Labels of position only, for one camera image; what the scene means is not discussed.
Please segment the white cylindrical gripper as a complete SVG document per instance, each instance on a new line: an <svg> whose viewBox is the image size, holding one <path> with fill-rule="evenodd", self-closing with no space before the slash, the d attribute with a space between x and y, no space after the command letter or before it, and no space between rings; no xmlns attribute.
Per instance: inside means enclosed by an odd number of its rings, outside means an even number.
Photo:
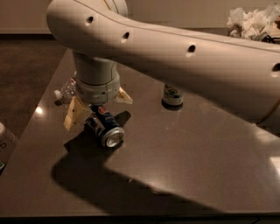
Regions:
<svg viewBox="0 0 280 224"><path fill-rule="evenodd" d="M119 103L133 103L132 98L120 87L120 76L114 61L90 58L78 52L73 52L73 61L78 96L73 97L66 113L64 127L67 131L74 130L92 114L85 103L101 105L113 98Z"/></svg>

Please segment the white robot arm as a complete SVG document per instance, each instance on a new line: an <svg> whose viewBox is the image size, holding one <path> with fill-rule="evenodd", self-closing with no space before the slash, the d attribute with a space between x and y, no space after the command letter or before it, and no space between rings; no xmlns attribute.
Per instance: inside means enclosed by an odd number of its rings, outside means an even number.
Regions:
<svg viewBox="0 0 280 224"><path fill-rule="evenodd" d="M124 0L52 0L48 6L48 27L73 52L84 102L116 96L116 64L122 64L279 133L278 45L140 23L126 11Z"/></svg>

